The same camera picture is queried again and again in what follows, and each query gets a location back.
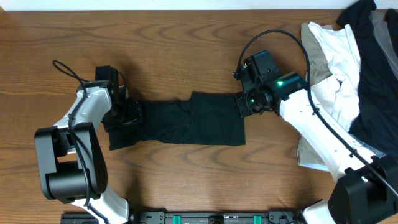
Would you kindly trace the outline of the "black polo shirt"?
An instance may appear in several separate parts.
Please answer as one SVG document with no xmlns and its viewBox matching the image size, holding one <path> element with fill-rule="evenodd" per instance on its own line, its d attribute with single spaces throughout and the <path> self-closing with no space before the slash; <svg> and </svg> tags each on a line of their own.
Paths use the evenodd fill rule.
<svg viewBox="0 0 398 224">
<path fill-rule="evenodd" d="M 143 121 L 109 133 L 110 150 L 139 141 L 199 145 L 245 145 L 244 119 L 233 94 L 193 92 L 187 101 L 138 101 Z"/>
</svg>

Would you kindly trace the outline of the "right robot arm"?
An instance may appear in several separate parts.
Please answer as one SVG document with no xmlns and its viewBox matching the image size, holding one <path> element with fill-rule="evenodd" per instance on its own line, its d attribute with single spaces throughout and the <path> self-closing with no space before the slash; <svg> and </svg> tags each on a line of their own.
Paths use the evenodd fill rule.
<svg viewBox="0 0 398 224">
<path fill-rule="evenodd" d="M 322 107 L 296 72 L 284 75 L 262 51 L 238 63 L 242 117 L 274 112 L 290 123 L 326 164 L 335 187 L 328 200 L 304 208 L 303 223 L 379 223 L 397 214 L 397 161 L 379 158 L 352 138 Z"/>
</svg>

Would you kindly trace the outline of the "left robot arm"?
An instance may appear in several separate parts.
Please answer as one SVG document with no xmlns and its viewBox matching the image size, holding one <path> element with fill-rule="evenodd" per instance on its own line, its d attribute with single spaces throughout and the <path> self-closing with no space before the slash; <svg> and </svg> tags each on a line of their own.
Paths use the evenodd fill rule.
<svg viewBox="0 0 398 224">
<path fill-rule="evenodd" d="M 119 83 L 124 75 L 110 65 L 97 67 L 91 82 L 58 60 L 52 64 L 80 85 L 66 115 L 53 126 L 35 132 L 43 195 L 84 210 L 64 213 L 61 223 L 134 223 L 129 202 L 108 185 L 96 132 L 106 118 L 111 128 L 138 123 L 141 107 L 129 99 L 127 84 Z"/>
</svg>

